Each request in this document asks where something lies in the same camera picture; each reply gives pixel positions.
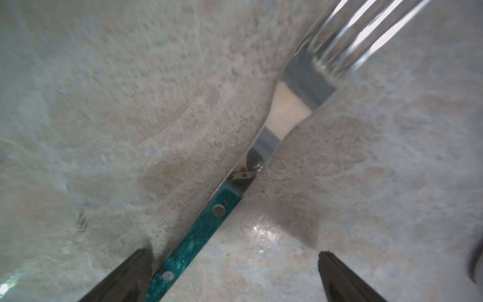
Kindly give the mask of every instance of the stainless steel fork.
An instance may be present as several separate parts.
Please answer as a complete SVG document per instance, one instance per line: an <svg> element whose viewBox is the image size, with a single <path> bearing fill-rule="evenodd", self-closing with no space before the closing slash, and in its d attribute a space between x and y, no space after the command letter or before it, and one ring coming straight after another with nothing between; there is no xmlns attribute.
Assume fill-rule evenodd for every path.
<svg viewBox="0 0 483 302"><path fill-rule="evenodd" d="M364 63L429 1L341 0L327 7L281 73L257 137L152 277L147 302L163 297L242 199L284 137L334 93L338 79Z"/></svg>

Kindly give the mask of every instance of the teal knife handle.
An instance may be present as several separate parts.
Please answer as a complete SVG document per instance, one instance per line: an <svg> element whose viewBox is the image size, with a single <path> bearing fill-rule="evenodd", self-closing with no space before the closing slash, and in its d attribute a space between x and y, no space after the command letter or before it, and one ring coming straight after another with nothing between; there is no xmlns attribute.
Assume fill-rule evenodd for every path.
<svg viewBox="0 0 483 302"><path fill-rule="evenodd" d="M151 278L145 302L161 300L241 199L242 193L233 185L227 182L221 184L161 268ZM216 217L212 213L216 205L221 205L225 209L221 217ZM165 272L171 272L167 274L172 280L163 279Z"/></svg>

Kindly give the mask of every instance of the fork handle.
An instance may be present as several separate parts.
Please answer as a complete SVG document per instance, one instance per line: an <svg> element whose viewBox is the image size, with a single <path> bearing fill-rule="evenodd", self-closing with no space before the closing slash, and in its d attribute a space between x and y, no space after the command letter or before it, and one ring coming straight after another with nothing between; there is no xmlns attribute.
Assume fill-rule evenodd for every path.
<svg viewBox="0 0 483 302"><path fill-rule="evenodd" d="M202 212L151 278L145 302L158 302L213 236L242 199L242 193L224 181Z"/></svg>

